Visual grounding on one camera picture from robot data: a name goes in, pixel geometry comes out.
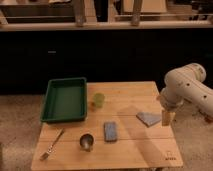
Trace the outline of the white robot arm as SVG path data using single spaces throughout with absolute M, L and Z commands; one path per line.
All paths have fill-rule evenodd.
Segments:
M 191 63 L 166 73 L 165 87 L 158 96 L 163 107 L 163 126 L 170 125 L 174 110 L 182 106 L 185 100 L 197 106 L 207 121 L 213 122 L 213 89 L 203 83 L 205 78 L 206 70 L 198 63 Z

